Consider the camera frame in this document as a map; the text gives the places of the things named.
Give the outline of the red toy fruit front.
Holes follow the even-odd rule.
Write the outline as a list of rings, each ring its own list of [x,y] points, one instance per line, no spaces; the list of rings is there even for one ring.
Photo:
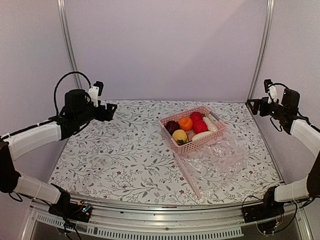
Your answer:
[[[193,123],[192,129],[195,134],[208,131],[207,125],[203,120]]]

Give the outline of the red toy fruit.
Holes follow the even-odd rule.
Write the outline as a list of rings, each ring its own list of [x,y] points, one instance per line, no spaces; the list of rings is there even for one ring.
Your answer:
[[[208,131],[207,125],[203,120],[193,123],[192,129],[195,134]]]
[[[192,112],[189,118],[192,120],[193,123],[195,123],[197,121],[202,121],[203,115],[200,112]]]

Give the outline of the pink perforated plastic basket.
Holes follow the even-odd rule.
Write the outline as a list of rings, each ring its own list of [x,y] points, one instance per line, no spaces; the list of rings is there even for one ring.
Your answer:
[[[177,154],[184,154],[221,137],[223,123],[206,106],[182,111],[159,120],[162,136]]]

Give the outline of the clear zip top bag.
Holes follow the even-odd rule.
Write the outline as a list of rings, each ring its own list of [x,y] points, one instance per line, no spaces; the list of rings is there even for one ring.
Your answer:
[[[247,168],[245,146],[226,130],[222,136],[186,153],[174,153],[183,177],[200,203],[212,202]]]

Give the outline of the orange toy fruit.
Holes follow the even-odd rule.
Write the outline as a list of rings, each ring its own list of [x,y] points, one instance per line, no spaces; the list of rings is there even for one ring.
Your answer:
[[[190,131],[193,128],[193,121],[190,117],[183,117],[179,119],[178,124],[180,129],[185,132]]]

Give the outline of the yellow toy fruit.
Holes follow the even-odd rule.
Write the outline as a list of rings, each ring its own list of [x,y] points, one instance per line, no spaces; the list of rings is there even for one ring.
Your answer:
[[[178,146],[182,146],[188,143],[188,135],[182,129],[177,129],[172,134],[173,140],[177,143]]]

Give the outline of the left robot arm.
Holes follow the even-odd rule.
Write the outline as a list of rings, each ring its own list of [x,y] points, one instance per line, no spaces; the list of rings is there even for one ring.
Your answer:
[[[0,191],[55,204],[55,209],[63,217],[70,217],[75,210],[74,205],[65,199],[69,194],[56,186],[18,172],[14,161],[42,146],[78,134],[92,120],[111,121],[118,106],[112,103],[102,105],[99,96],[100,89],[97,86],[91,87],[89,91],[70,90],[64,95],[64,106],[57,115],[1,138]]]

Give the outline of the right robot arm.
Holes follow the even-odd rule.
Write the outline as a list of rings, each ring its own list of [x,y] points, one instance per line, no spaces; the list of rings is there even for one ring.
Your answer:
[[[265,97],[248,99],[246,106],[260,123],[275,133],[266,138],[284,183],[263,193],[258,213],[269,218],[285,203],[303,206],[320,198],[320,129],[299,111],[300,94],[279,83],[268,83]]]

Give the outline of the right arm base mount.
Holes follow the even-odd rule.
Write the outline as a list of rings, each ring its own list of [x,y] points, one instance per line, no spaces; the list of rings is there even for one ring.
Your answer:
[[[280,217],[285,213],[283,202],[270,204],[259,203],[253,205],[241,205],[241,212],[245,223],[252,223],[269,218]]]

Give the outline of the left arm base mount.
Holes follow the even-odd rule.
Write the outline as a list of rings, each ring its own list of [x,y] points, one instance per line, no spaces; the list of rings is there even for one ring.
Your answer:
[[[88,223],[92,214],[92,205],[83,200],[77,203],[70,202],[69,198],[59,199],[57,203],[51,204],[48,212],[52,215],[68,220]]]

